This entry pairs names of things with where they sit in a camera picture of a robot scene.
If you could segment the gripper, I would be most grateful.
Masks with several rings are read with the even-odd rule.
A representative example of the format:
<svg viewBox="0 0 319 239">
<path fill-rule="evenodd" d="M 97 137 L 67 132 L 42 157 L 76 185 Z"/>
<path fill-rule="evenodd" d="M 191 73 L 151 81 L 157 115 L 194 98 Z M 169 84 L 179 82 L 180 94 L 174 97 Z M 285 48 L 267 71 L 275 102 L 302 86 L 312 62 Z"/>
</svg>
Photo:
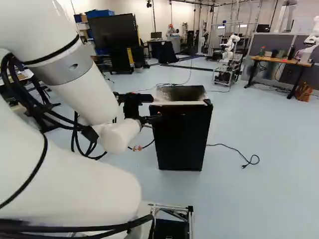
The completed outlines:
<svg viewBox="0 0 319 239">
<path fill-rule="evenodd" d="M 123 112 L 126 119 L 139 118 L 140 95 L 135 93 L 127 93 L 124 95 Z M 144 125 L 153 125 L 162 120 L 162 114 L 140 117 L 140 123 Z"/>
</svg>

